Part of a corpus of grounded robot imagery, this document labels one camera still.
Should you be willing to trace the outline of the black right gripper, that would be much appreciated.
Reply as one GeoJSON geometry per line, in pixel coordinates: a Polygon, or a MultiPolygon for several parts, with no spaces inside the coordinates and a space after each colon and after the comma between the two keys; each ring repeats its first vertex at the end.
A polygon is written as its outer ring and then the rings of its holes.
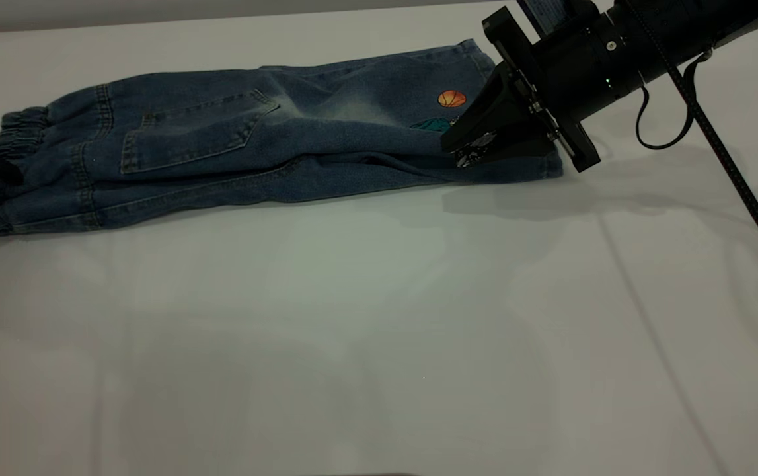
{"type": "Polygon", "coordinates": [[[545,156],[559,143],[575,170],[586,171],[601,159],[582,121],[644,83],[633,64],[638,41],[632,12],[626,6],[523,11],[543,37],[530,42],[507,8],[482,22],[502,63],[442,133],[441,150],[455,153],[455,165],[467,168],[545,156]]]}

